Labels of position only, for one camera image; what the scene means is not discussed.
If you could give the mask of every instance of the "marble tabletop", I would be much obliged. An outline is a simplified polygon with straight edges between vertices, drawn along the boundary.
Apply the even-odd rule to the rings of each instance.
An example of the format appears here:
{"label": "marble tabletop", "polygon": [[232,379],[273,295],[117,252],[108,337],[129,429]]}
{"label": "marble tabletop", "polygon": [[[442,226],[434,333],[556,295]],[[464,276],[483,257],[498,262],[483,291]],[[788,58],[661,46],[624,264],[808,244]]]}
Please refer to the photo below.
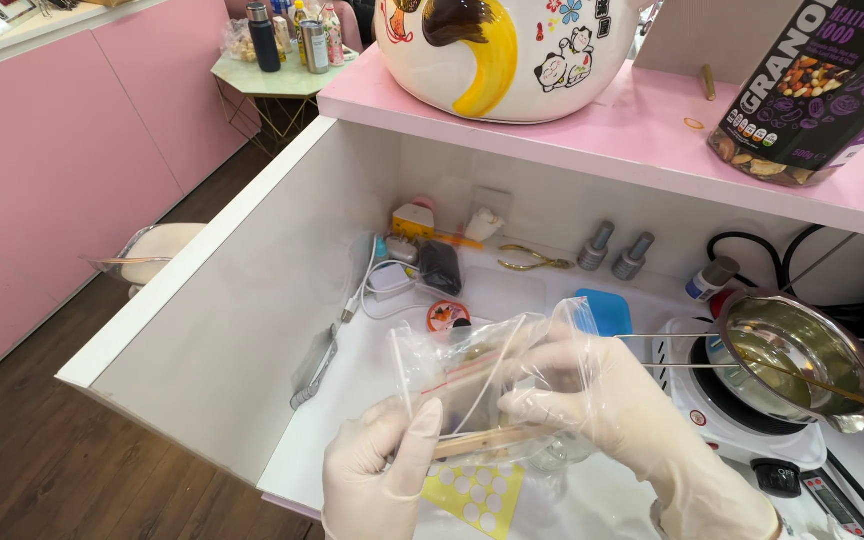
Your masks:
{"label": "marble tabletop", "polygon": [[212,73],[246,96],[308,98],[319,93],[345,69],[345,66],[330,66],[325,73],[313,75],[299,60],[296,49],[285,57],[282,68],[274,73],[262,71],[257,63],[221,57],[212,66]]}

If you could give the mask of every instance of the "yellow paper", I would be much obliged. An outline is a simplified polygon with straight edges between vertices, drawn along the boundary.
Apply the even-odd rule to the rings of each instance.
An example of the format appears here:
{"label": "yellow paper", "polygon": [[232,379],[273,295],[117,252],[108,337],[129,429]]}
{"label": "yellow paper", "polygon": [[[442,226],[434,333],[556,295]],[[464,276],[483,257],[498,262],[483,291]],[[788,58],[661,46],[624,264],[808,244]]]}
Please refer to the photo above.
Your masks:
{"label": "yellow paper", "polygon": [[422,497],[495,540],[506,540],[525,469],[498,467],[440,467],[429,469]]}

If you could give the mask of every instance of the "lucky cat ceramic pot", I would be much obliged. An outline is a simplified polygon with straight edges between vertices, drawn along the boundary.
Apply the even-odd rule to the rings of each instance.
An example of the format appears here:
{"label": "lucky cat ceramic pot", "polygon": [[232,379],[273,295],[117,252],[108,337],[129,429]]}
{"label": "lucky cat ceramic pot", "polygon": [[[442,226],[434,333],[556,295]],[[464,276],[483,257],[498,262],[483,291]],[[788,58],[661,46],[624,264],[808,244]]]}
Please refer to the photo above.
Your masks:
{"label": "lucky cat ceramic pot", "polygon": [[375,33],[405,91],[458,117],[540,123],[591,104],[655,0],[378,0]]}

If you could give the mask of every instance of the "side table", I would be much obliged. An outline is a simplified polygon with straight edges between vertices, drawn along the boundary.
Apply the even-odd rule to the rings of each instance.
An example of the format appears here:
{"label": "side table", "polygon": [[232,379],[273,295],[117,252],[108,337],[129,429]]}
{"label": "side table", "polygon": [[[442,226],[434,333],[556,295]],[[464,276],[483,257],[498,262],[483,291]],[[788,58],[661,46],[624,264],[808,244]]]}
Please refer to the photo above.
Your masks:
{"label": "side table", "polygon": [[[330,66],[327,72],[313,75],[303,65],[298,51],[294,50],[285,56],[286,59],[282,62],[282,68],[274,73],[262,71],[257,63],[227,57],[219,58],[219,61],[212,66],[212,75],[215,77],[215,83],[219,88],[219,98],[222,100],[222,109],[225,111],[225,119],[228,120],[228,124],[271,158],[276,156],[273,152],[275,149],[266,148],[258,136],[250,136],[234,124],[236,117],[244,119],[243,121],[249,124],[256,124],[252,117],[241,113],[242,108],[249,104],[258,112],[259,117],[265,120],[264,123],[270,127],[271,132],[264,129],[264,126],[256,126],[256,128],[270,136],[275,141],[276,146],[286,143],[302,130],[306,106],[312,105],[318,108],[318,104],[315,102],[316,94],[332,82],[332,79],[335,79],[336,75],[345,68],[344,66]],[[346,56],[345,61],[346,63],[351,62],[348,56]],[[242,94],[242,98],[237,100],[238,103],[234,97],[228,95],[232,93],[227,92],[228,87],[232,87]],[[262,103],[263,106],[259,106],[258,98],[265,100]],[[283,99],[300,100],[301,103],[298,109],[290,112],[282,104]],[[284,129],[281,129],[281,126],[277,126],[273,121],[273,115],[269,110],[270,101],[278,105],[282,113],[285,114],[288,125]]]}

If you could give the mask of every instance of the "open drawer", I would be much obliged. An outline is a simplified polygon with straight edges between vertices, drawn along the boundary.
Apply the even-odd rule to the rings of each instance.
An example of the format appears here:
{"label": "open drawer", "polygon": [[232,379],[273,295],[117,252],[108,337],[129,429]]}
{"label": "open drawer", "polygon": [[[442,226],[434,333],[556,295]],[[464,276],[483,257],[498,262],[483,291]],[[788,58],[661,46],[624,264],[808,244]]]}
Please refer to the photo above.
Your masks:
{"label": "open drawer", "polygon": [[[642,333],[658,331],[673,317],[708,313],[683,289],[708,262],[705,245],[714,234],[757,233],[782,249],[804,227],[783,217],[319,117],[57,377],[257,486],[274,502],[318,517],[323,451],[339,424],[396,392],[385,363],[386,333],[403,318],[425,325],[420,309],[386,321],[369,319],[360,309],[341,325],[346,301],[365,274],[373,235],[384,232],[392,211],[418,194],[437,202],[437,227],[454,230],[466,217],[474,186],[509,192],[513,203],[503,234],[510,243],[549,256],[574,258],[602,219],[618,225],[610,242],[614,254],[639,233],[654,233],[658,241],[649,263],[632,282],[612,277],[610,260],[594,274],[577,268],[527,273],[544,283],[546,313],[577,289],[616,292],[629,301],[632,325]],[[831,231],[803,245],[797,271],[842,236]],[[774,285],[768,260],[757,251],[738,242],[724,242],[718,251],[748,261],[743,274]],[[460,257],[465,266],[501,270],[489,249],[462,248]],[[817,304],[862,298],[864,237],[836,258],[840,264],[824,265],[797,284],[802,297]],[[385,303],[374,308],[388,309]],[[318,396],[294,412],[290,400],[330,349],[333,326],[338,352]],[[632,345],[646,360],[645,344]],[[658,537],[648,521],[654,494],[630,471],[595,455],[569,474],[567,493],[541,491],[547,484],[523,488],[510,538]],[[423,523],[434,527],[421,526],[416,538],[441,538],[443,532],[482,537],[431,504],[424,508]],[[816,512],[818,506],[803,510],[803,523],[824,520]]]}

